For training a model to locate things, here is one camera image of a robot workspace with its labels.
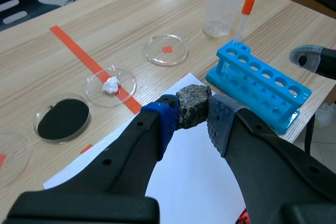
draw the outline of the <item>white powder clump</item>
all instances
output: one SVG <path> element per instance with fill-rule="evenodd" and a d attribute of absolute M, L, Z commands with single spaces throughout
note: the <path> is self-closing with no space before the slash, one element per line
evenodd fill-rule
<path fill-rule="evenodd" d="M 102 91 L 114 94 L 119 89 L 120 82 L 116 77 L 109 78 L 103 85 Z"/>

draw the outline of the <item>table surface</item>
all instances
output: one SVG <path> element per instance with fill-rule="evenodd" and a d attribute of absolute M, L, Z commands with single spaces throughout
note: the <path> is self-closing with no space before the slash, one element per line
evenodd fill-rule
<path fill-rule="evenodd" d="M 85 94 L 92 75 L 49 30 L 60 26 L 103 68 L 131 69 L 137 78 L 134 94 L 141 104 L 157 99 L 168 87 L 191 72 L 205 82 L 216 65 L 216 51 L 229 42 L 202 32 L 205 0 L 81 0 L 0 33 L 0 132 L 19 131 L 30 142 L 31 158 L 25 171 L 9 187 L 0 189 L 0 220 L 17 196 L 43 188 L 43 183 L 132 116 L 125 105 L 103 108 Z M 162 67 L 144 55 L 148 38 L 160 34 L 183 37 L 189 56 L 179 65 Z M 336 20 L 289 0 L 256 0 L 243 34 L 251 53 L 312 90 L 301 114 L 284 139 L 293 142 L 335 82 L 290 63 L 296 46 L 336 47 Z M 92 121 L 77 139 L 66 144 L 44 142 L 33 130 L 41 104 L 63 93 L 85 97 Z"/>

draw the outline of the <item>pipette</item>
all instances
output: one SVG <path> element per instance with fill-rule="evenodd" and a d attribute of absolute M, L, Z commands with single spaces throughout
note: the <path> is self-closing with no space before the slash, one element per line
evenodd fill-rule
<path fill-rule="evenodd" d="M 246 21 L 248 19 L 248 17 L 250 16 L 250 13 L 252 11 L 253 5 L 254 5 L 255 0 L 245 0 L 243 9 L 242 11 L 242 19 L 240 21 L 239 27 L 238 27 L 238 31 L 237 31 L 237 35 L 233 40 L 233 45 L 236 46 L 238 44 L 238 42 L 240 41 L 242 34 L 243 34 L 243 30 L 244 30 L 244 26 L 246 24 Z"/>

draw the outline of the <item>test tube rack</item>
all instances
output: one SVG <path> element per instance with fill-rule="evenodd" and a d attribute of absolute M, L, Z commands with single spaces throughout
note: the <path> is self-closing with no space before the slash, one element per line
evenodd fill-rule
<path fill-rule="evenodd" d="M 206 80 L 249 108 L 278 134 L 285 134 L 311 91 L 230 41 L 217 51 L 219 62 Z"/>

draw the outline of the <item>white sheet of paper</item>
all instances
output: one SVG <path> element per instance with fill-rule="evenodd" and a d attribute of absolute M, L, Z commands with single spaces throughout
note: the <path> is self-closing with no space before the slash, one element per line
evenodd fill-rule
<path fill-rule="evenodd" d="M 189 73 L 165 93 L 176 94 L 190 84 L 202 83 Z M 62 184 L 83 170 L 132 120 L 81 154 L 44 188 Z M 161 224 L 234 224 L 245 208 L 232 171 L 209 138 L 206 122 L 174 133 L 153 171 L 146 196 L 159 202 Z"/>

